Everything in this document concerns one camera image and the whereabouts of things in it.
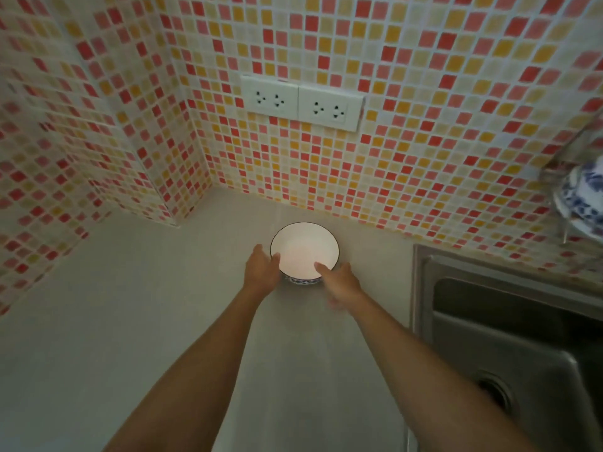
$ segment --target kitchen counter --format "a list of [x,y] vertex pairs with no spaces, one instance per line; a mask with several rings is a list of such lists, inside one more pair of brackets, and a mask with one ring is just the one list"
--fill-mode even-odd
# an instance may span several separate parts
[[[0,448],[94,451],[242,284],[260,242],[327,227],[363,287],[408,322],[412,241],[213,189],[181,228],[116,212],[0,324]],[[403,419],[351,317],[282,281],[253,322],[215,451],[399,451]]]

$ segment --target person's left hand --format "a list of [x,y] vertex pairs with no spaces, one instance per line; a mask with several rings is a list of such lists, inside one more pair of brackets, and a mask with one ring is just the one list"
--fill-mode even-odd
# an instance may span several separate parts
[[279,262],[280,254],[273,255],[271,260],[264,254],[262,245],[257,244],[245,265],[243,288],[261,296],[268,295],[280,281]]

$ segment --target hand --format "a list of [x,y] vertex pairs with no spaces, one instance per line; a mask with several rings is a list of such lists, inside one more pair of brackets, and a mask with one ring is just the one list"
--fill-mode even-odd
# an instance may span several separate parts
[[349,263],[346,262],[339,269],[331,271],[322,263],[315,262],[314,269],[323,277],[324,285],[334,300],[332,305],[342,305],[350,311],[358,303],[368,299]]
[[245,265],[243,288],[262,298],[268,295],[280,281],[279,262],[280,254],[275,254],[271,260],[264,254],[262,245],[257,244]]

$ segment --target electrical outlet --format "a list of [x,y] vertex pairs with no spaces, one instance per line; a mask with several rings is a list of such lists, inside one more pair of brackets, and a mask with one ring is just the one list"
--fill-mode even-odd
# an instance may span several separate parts
[[299,120],[356,131],[364,96],[333,87],[300,85]]
[[294,83],[257,76],[241,76],[245,109],[252,113],[297,120],[297,91]]

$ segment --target bowl rim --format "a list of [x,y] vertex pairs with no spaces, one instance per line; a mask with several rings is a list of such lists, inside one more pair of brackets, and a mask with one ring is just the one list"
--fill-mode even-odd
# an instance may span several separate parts
[[[329,230],[328,228],[323,227],[323,226],[322,226],[322,225],[320,225],[319,223],[315,223],[315,222],[308,222],[307,220],[300,220],[299,222],[291,222],[291,223],[288,223],[287,225],[285,225],[284,227],[282,227],[280,230],[278,230],[278,231],[277,231],[277,232],[274,234],[274,236],[272,236],[272,241],[270,242],[270,257],[272,257],[272,255],[273,255],[273,253],[272,253],[272,244],[274,244],[274,238],[276,238],[276,235],[278,235],[278,234],[279,234],[281,231],[283,231],[285,228],[290,227],[291,225],[295,225],[296,223],[311,223],[312,225],[317,225],[318,227],[320,227],[320,228],[322,228],[322,229],[326,230],[326,231],[328,232],[328,234],[329,234],[329,235],[331,235],[331,236],[333,237],[333,239],[335,240],[335,244],[337,244],[337,260],[335,261],[335,264],[334,264],[334,265],[333,265],[331,268],[329,268],[329,269],[333,269],[333,268],[334,268],[334,267],[337,265],[337,263],[339,262],[339,257],[341,256],[341,250],[340,250],[340,248],[339,248],[339,242],[337,241],[337,238],[335,237],[335,235],[334,235],[333,233],[331,233],[331,232],[330,232],[330,230]],[[301,278],[297,278],[297,277],[294,277],[294,276],[292,276],[292,275],[290,275],[290,274],[287,274],[287,273],[285,273],[284,271],[282,271],[282,269],[280,268],[280,266],[279,266],[279,271],[280,271],[281,273],[283,273],[285,276],[290,277],[291,279],[298,280],[298,281],[315,281],[315,280],[320,279],[320,278],[322,277],[322,275],[320,275],[320,276],[315,277],[315,278],[312,278],[312,279],[301,279]]]

